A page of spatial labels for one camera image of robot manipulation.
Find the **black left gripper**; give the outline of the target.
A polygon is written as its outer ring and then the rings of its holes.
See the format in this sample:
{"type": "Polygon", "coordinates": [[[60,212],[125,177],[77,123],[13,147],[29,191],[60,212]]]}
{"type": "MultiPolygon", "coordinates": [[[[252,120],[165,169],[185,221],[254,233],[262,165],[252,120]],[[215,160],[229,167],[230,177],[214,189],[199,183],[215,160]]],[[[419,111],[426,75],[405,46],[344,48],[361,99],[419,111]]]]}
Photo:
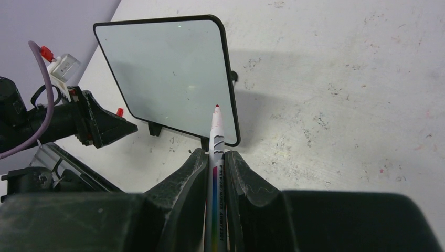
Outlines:
{"type": "Polygon", "coordinates": [[[103,109],[89,90],[81,90],[78,86],[68,90],[74,109],[75,136],[84,146],[93,145],[99,149],[138,131],[136,124],[103,109]]]}

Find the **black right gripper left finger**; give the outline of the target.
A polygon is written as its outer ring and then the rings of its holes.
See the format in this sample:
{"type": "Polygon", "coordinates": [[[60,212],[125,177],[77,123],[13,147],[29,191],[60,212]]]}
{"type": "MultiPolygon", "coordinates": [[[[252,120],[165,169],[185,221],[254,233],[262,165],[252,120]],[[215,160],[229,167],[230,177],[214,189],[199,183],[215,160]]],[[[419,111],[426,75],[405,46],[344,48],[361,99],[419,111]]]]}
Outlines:
{"type": "Polygon", "coordinates": [[[1,251],[194,251],[204,225],[208,155],[145,193],[24,193],[1,205],[1,251]]]}

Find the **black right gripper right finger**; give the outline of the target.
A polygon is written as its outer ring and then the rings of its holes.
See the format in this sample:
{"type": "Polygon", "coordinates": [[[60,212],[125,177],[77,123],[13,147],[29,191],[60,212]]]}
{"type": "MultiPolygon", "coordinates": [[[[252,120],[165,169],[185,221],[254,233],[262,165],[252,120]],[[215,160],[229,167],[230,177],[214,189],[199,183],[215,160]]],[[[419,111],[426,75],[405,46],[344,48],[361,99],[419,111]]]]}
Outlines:
{"type": "Polygon", "coordinates": [[[423,213],[392,193],[282,191],[225,154],[231,251],[441,251],[423,213]]]}

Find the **red marker cap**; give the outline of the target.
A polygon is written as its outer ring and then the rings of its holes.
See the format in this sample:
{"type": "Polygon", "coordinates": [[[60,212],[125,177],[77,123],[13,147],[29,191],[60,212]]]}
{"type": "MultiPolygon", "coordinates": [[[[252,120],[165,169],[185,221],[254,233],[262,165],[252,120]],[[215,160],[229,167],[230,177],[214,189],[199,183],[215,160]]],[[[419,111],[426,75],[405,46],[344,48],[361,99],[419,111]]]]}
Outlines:
{"type": "Polygon", "coordinates": [[[118,108],[116,111],[116,115],[119,117],[123,117],[124,114],[124,109],[123,108],[118,108]]]}

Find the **red capped whiteboard marker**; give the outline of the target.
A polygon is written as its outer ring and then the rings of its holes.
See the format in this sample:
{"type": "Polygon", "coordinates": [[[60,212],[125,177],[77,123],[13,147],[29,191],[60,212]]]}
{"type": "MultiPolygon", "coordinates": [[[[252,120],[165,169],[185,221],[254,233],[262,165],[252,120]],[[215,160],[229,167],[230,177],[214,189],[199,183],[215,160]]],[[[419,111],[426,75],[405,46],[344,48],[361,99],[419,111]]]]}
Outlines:
{"type": "Polygon", "coordinates": [[[225,134],[221,108],[216,105],[209,137],[204,251],[227,251],[224,182],[225,134]]]}

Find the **black framed small whiteboard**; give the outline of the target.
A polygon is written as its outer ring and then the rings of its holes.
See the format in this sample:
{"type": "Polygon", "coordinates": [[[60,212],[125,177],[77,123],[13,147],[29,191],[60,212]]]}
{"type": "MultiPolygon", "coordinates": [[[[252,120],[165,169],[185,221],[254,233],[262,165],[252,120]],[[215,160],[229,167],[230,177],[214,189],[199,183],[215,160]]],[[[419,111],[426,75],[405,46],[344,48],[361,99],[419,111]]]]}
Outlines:
{"type": "Polygon", "coordinates": [[[240,144],[227,36],[215,15],[95,23],[93,32],[118,90],[136,119],[209,138],[222,108],[225,144],[240,144]]]}

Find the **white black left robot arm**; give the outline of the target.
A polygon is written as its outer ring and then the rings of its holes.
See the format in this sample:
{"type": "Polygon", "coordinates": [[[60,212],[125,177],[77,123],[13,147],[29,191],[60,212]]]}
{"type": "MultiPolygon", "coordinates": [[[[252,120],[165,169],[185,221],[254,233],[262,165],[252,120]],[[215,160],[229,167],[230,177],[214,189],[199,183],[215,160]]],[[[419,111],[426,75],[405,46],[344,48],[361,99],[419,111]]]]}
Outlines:
{"type": "MultiPolygon", "coordinates": [[[[54,107],[42,144],[74,135],[84,146],[101,148],[138,131],[136,124],[103,109],[89,90],[68,88],[72,101],[54,107]]],[[[15,83],[1,78],[1,152],[29,139],[42,125],[47,109],[39,104],[27,110],[15,83]]]]}

